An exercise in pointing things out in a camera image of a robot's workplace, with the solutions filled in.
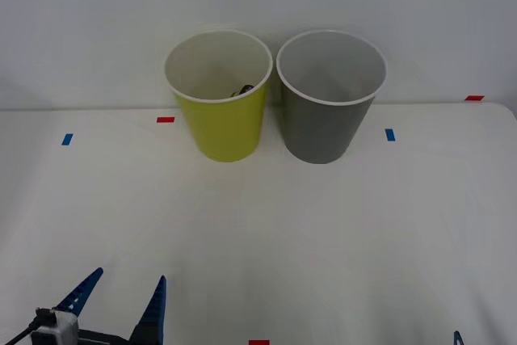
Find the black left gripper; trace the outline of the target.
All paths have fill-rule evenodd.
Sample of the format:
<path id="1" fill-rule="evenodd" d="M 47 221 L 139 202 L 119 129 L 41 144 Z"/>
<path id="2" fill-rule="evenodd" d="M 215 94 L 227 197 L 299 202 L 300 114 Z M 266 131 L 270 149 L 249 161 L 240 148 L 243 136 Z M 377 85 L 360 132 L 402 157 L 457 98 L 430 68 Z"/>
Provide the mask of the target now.
<path id="1" fill-rule="evenodd" d="M 98 267 L 57 304 L 55 310 L 72 313 L 78 317 L 102 274 L 103 269 Z M 104 334 L 92 330 L 80 329 L 78 331 L 78 345 L 162 345 L 165 312 L 166 277 L 161 276 L 145 312 L 133 329 L 129 341 L 114 334 Z"/>

